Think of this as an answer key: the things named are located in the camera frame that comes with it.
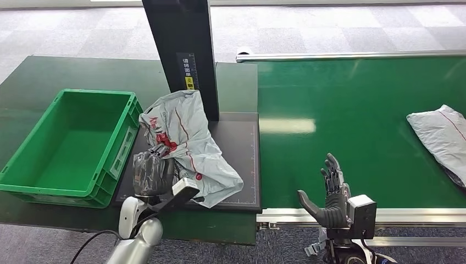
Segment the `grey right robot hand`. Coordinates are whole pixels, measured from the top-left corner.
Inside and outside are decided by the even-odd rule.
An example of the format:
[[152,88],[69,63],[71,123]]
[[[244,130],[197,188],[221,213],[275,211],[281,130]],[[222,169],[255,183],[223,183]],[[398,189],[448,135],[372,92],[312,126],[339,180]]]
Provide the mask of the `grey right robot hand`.
[[351,196],[338,160],[331,153],[326,155],[326,169],[320,170],[325,184],[325,207],[320,208],[303,190],[297,190],[301,206],[324,228],[347,228],[347,201]]

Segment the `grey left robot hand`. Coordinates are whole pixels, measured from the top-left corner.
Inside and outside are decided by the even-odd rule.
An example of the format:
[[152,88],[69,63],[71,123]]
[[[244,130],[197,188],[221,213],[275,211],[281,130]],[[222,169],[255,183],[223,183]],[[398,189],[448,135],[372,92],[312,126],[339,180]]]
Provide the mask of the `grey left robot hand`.
[[157,144],[133,155],[132,186],[136,196],[159,196],[171,190],[174,179],[174,159],[164,157],[168,152],[168,146]]

